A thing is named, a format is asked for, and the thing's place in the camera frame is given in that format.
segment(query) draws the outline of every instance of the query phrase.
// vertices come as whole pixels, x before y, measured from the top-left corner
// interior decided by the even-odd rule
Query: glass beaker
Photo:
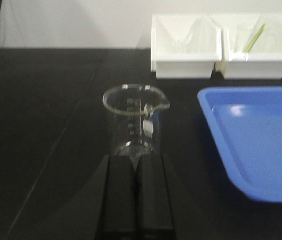
[[[107,90],[103,105],[108,113],[111,155],[125,155],[134,168],[143,154],[160,153],[161,111],[170,103],[156,87],[123,84]]]

